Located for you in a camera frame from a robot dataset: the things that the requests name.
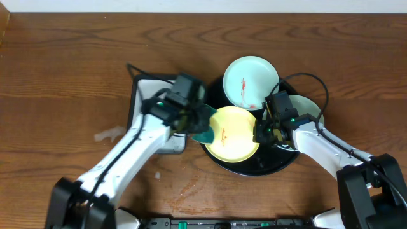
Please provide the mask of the green scrubbing sponge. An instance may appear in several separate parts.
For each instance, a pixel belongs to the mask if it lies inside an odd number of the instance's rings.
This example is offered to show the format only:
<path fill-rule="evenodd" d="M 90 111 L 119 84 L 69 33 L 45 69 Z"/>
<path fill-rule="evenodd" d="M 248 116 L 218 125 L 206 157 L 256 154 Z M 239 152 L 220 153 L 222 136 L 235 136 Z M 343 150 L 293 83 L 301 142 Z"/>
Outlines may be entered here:
<path fill-rule="evenodd" d="M 203 108 L 208 113 L 207 121 L 209 121 L 209 119 L 217 112 L 216 109 L 207 104 L 204 104 Z M 207 125 L 207 127 L 208 129 L 205 132 L 193 134 L 192 139 L 201 144 L 212 144 L 214 141 L 214 131 L 209 125 Z"/>

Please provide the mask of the yellow plate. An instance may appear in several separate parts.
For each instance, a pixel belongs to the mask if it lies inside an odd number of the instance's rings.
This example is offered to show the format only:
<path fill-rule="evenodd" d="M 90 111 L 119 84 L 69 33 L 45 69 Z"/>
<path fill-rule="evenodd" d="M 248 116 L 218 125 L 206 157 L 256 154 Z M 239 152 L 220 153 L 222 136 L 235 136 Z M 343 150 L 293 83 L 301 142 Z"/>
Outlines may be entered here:
<path fill-rule="evenodd" d="M 210 120 L 214 140 L 205 144 L 209 153 L 222 162 L 237 163 L 247 160 L 257 151 L 253 141 L 256 118 L 247 110 L 226 106 L 219 108 Z"/>

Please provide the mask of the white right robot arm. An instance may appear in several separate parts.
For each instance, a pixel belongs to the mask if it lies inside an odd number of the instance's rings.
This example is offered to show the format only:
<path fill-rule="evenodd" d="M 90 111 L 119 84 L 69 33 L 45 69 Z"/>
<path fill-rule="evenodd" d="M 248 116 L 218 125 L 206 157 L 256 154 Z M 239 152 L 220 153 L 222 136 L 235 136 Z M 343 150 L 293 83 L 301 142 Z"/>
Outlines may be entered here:
<path fill-rule="evenodd" d="M 313 228 L 406 228 L 406 183 L 394 157 L 354 148 L 296 110 L 256 121 L 253 132 L 255 142 L 286 144 L 336 179 L 340 207 L 312 217 Z"/>

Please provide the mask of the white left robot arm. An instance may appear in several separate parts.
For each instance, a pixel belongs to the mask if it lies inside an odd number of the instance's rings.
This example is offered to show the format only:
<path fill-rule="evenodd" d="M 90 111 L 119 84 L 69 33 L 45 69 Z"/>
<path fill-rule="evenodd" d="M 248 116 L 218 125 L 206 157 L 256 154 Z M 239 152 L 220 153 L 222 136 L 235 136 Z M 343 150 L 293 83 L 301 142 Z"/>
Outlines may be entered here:
<path fill-rule="evenodd" d="M 157 96 L 142 102 L 136 122 L 118 144 L 75 182 L 53 187 L 46 228 L 139 228 L 140 221 L 117 205 L 131 180 L 172 134 L 210 129 L 216 110 L 202 101 L 183 106 Z"/>

